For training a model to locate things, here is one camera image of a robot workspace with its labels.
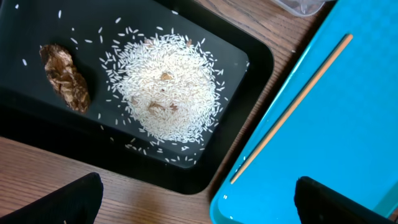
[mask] black baking tray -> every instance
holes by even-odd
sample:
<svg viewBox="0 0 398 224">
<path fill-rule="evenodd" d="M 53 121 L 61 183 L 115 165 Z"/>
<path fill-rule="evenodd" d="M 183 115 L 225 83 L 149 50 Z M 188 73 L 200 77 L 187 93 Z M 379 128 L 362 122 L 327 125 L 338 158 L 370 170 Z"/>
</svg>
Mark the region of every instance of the black baking tray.
<svg viewBox="0 0 398 224">
<path fill-rule="evenodd" d="M 153 29 L 162 26 L 165 30 L 174 27 L 175 32 L 188 34 L 193 37 L 193 43 L 206 37 L 207 49 L 219 60 L 220 69 L 225 68 L 224 75 L 216 79 L 226 82 L 228 91 L 221 98 L 227 96 L 229 101 L 222 103 L 224 110 L 216 117 L 220 124 L 214 133 L 204 134 L 203 146 L 187 144 L 190 150 L 181 151 L 165 142 L 160 146 L 164 153 L 159 154 L 149 144 L 150 140 L 156 140 L 146 138 L 146 133 L 140 136 L 137 131 L 113 124 L 115 114 L 123 112 L 118 111 L 116 105 L 105 106 L 105 99 L 111 98 L 112 93 L 106 91 L 107 84 L 102 78 L 106 75 L 98 57 L 104 57 L 105 50 L 111 52 L 109 41 L 117 38 L 110 33 L 123 32 L 124 28 L 105 31 L 106 27 L 115 29 L 116 26 L 110 24 L 114 25 L 118 17 L 122 17 L 118 26 L 134 24 L 146 36 L 153 36 L 155 32 L 162 34 Z M 97 30 L 101 26 L 104 44 L 98 43 Z M 0 135 L 183 194 L 197 193 L 208 185 L 274 66 L 266 45 L 187 0 L 7 0 L 0 8 L 0 33 Z M 79 44 L 75 45 L 70 37 Z M 94 43 L 84 44 L 84 39 Z M 86 115 L 68 109 L 53 93 L 38 54 L 39 45 L 49 42 L 70 50 L 85 76 L 93 99 Z M 22 64 L 23 58 L 27 60 L 26 67 Z M 98 112 L 102 114 L 101 120 L 96 119 Z M 113 116 L 105 118 L 104 114 Z M 250 134 L 246 133 L 243 141 L 247 141 Z M 132 138 L 136 138 L 137 147 L 147 149 L 146 156 L 143 150 L 126 149 L 125 144 Z M 176 156 L 181 162 L 164 160 Z"/>
</svg>

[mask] blue plastic tray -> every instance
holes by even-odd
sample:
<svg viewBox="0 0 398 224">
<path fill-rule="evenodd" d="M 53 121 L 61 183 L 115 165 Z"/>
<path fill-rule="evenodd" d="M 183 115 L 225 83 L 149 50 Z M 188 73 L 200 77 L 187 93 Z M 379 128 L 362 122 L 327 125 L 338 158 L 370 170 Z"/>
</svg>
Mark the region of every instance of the blue plastic tray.
<svg viewBox="0 0 398 224">
<path fill-rule="evenodd" d="M 345 34 L 354 38 L 242 176 L 230 179 Z M 338 1 L 214 197 L 214 223 L 300 223 L 309 176 L 385 217 L 398 205 L 398 1 Z"/>
</svg>

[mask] chopstick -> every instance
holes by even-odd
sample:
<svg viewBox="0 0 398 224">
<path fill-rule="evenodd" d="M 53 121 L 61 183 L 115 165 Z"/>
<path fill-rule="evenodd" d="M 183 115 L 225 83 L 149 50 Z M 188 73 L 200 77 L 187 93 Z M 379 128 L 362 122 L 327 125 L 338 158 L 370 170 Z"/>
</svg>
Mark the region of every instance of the chopstick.
<svg viewBox="0 0 398 224">
<path fill-rule="evenodd" d="M 347 45 L 353 39 L 352 34 L 347 34 L 344 36 L 343 40 L 339 43 L 337 48 L 331 53 L 331 55 L 327 58 L 327 60 L 323 63 L 320 69 L 316 72 L 316 74 L 311 78 L 308 84 L 304 87 L 304 89 L 298 94 L 298 96 L 294 99 L 293 103 L 290 104 L 288 109 L 283 113 L 283 115 L 278 119 L 276 124 L 271 128 L 271 130 L 267 133 L 264 140 L 256 147 L 253 153 L 249 156 L 249 158 L 244 162 L 242 168 L 238 170 L 238 172 L 234 175 L 231 180 L 231 184 L 234 184 L 235 181 L 242 175 L 242 173 L 248 168 L 250 163 L 258 156 L 258 154 L 265 148 L 268 142 L 274 137 L 276 132 L 278 132 L 279 128 L 285 123 L 287 118 L 293 113 L 293 111 L 297 108 L 297 106 L 301 103 L 301 101 L 306 97 L 308 92 L 317 84 L 322 75 L 328 70 L 330 65 L 336 60 L 336 58 L 342 53 L 342 51 L 347 47 Z"/>
</svg>

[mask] tray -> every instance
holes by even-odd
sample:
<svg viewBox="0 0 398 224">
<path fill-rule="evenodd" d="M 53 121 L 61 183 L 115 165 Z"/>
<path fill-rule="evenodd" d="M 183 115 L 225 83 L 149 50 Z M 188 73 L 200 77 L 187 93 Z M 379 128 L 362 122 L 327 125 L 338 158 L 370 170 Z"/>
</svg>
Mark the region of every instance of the tray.
<svg viewBox="0 0 398 224">
<path fill-rule="evenodd" d="M 203 51 L 218 59 L 215 69 L 224 69 L 216 76 L 225 82 L 219 100 L 224 110 L 214 117 L 219 125 L 213 132 L 202 133 L 203 142 L 158 142 L 139 132 L 138 121 L 127 121 L 125 105 L 113 98 L 117 93 L 107 90 L 108 76 L 98 58 L 113 52 L 112 40 L 121 45 L 143 40 L 118 36 L 128 26 L 148 38 L 169 34 L 173 28 L 194 44 L 205 39 Z M 264 44 L 192 1 L 7 0 L 0 8 L 0 30 L 7 34 L 0 37 L 1 135 L 185 194 L 207 186 L 273 68 L 271 51 Z M 39 57 L 40 46 L 49 43 L 65 46 L 86 78 L 92 98 L 87 114 L 68 109 L 54 94 Z M 132 139 L 133 147 L 126 147 Z"/>
<path fill-rule="evenodd" d="M 357 3 L 338 1 L 305 49 L 214 197 L 213 223 L 300 223 L 294 194 L 303 176 L 384 217 L 398 206 L 398 2 Z M 352 41 L 231 185 L 346 34 Z"/>
</svg>

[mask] transparent lid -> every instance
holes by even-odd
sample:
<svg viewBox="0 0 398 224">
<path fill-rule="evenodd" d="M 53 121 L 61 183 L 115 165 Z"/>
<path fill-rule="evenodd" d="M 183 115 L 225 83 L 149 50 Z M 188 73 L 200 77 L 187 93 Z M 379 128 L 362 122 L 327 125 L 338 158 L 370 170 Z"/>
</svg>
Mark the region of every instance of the transparent lid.
<svg viewBox="0 0 398 224">
<path fill-rule="evenodd" d="M 280 7 L 295 16 L 312 16 L 323 6 L 325 1 L 331 0 L 273 0 Z"/>
</svg>

